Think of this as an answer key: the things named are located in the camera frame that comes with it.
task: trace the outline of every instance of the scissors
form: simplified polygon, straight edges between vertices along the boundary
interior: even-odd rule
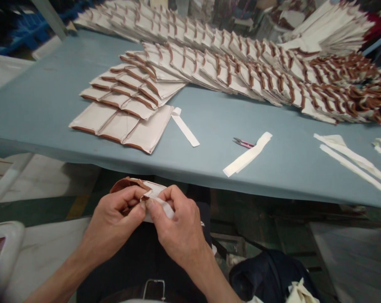
[[[248,149],[250,149],[250,148],[255,146],[254,144],[248,143],[248,142],[243,141],[243,140],[238,139],[238,138],[234,138],[233,142],[235,142],[235,143],[237,143],[237,144],[239,144],[241,146],[244,146],[244,147],[246,147]]]

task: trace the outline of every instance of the work table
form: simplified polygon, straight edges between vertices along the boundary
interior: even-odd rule
[[[33,152],[212,188],[381,207],[381,191],[320,150],[320,141],[313,138],[314,133],[339,134],[381,170],[381,155],[371,145],[381,138],[379,125],[329,125],[291,106],[278,108],[188,85],[168,104],[182,109],[198,147],[190,145],[174,121],[152,155],[68,128],[90,104],[79,97],[88,82],[119,64],[119,54],[142,49],[85,30],[67,37],[55,52],[0,89],[0,157]],[[273,137],[261,154],[227,178],[222,170],[246,151],[233,137],[256,143],[266,131]]]

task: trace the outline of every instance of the right hand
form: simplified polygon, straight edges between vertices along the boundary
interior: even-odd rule
[[[185,271],[197,270],[198,266],[203,266],[206,256],[213,256],[203,235],[198,206],[176,185],[164,189],[159,198],[173,206],[175,215],[169,219],[157,201],[147,200],[146,207],[156,226],[158,240]]]

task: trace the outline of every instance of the finger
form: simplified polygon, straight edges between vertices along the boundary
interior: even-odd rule
[[[174,201],[172,201],[172,200],[168,200],[168,201],[166,201],[170,206],[171,206],[171,208],[175,211],[175,206],[174,206]]]
[[[187,197],[176,185],[171,185],[164,189],[162,192],[160,192],[158,198],[164,201],[172,200],[174,202],[175,210],[179,210],[187,200]]]
[[[127,205],[129,206],[136,206],[137,204],[139,204],[140,201],[139,200],[136,200],[136,199],[132,199],[130,201],[127,202]]]
[[[167,226],[169,226],[170,219],[167,217],[164,209],[162,208],[162,205],[158,203],[158,201],[154,199],[148,199],[146,201],[146,207],[150,213],[154,225],[156,226],[157,231],[164,230],[167,228]]]
[[[116,210],[122,210],[128,206],[128,201],[137,200],[147,192],[139,186],[129,186],[111,195],[111,205]]]
[[[132,234],[146,217],[146,204],[141,202],[132,208],[130,213],[120,220],[119,224],[124,225],[125,230]]]

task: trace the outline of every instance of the belt buckle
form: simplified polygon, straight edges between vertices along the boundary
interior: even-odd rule
[[[161,298],[161,301],[164,302],[165,301],[165,281],[164,280],[155,280],[155,279],[148,279],[147,280],[146,286],[144,287],[144,291],[143,291],[143,300],[146,298],[147,285],[149,284],[149,282],[162,283],[162,298]]]

